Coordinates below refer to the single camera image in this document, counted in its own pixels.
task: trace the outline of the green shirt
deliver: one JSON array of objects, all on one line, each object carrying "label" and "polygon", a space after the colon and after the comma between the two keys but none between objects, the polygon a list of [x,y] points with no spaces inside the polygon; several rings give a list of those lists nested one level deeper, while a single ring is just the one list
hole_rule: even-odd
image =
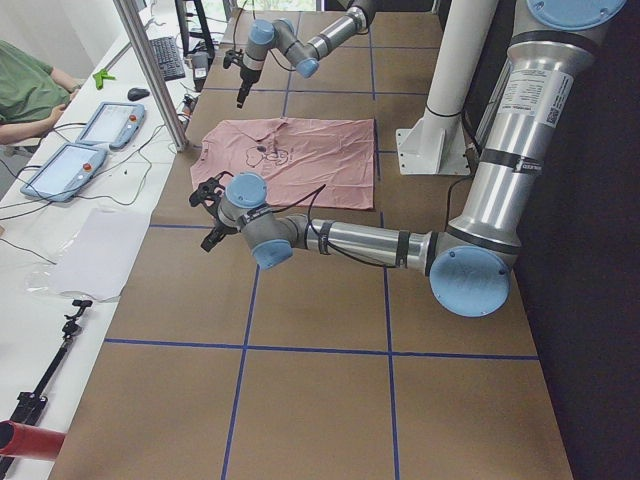
[{"label": "green shirt", "polygon": [[69,103],[69,92],[51,78],[53,67],[0,40],[0,124],[47,118]]}]

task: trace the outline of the person's arm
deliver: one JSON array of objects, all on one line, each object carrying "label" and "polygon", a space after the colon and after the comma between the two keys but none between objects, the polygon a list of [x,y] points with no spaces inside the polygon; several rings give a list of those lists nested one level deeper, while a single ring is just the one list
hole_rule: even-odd
[{"label": "person's arm", "polygon": [[75,78],[63,72],[59,68],[53,67],[53,70],[51,70],[51,78],[69,93],[80,88],[80,85],[78,85]]},{"label": "person's arm", "polygon": [[27,138],[39,137],[51,130],[64,113],[66,105],[53,107],[51,114],[35,122],[0,124],[0,145],[9,145]]}]

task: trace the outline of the computer mouse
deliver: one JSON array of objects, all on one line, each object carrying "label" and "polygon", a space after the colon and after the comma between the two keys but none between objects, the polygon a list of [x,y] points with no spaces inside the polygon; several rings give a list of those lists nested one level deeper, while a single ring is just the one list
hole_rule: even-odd
[{"label": "computer mouse", "polygon": [[130,102],[135,102],[137,100],[140,100],[141,98],[148,97],[148,96],[149,96],[149,90],[147,90],[146,88],[132,88],[127,93],[127,98],[129,99]]}]

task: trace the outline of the tablet screen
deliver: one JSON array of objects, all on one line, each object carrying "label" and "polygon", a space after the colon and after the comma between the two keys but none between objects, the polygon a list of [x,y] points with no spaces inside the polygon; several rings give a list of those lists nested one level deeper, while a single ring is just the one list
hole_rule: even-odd
[{"label": "tablet screen", "polygon": [[63,193],[69,183],[78,175],[78,172],[82,170],[82,166],[88,163],[95,154],[95,150],[67,145],[37,175],[37,178],[30,182],[30,185],[43,196]]},{"label": "tablet screen", "polygon": [[105,105],[89,129],[82,137],[83,141],[97,143],[113,143],[129,121],[134,107],[130,105]]}]

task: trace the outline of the dark background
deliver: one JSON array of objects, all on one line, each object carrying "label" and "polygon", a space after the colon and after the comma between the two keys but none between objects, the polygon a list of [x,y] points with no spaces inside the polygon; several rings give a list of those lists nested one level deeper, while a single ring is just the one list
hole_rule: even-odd
[{"label": "dark background", "polygon": [[[499,2],[474,77],[474,128],[506,57],[514,5]],[[515,271],[576,480],[640,479],[639,51],[640,2],[629,0],[574,83],[518,229]]]}]

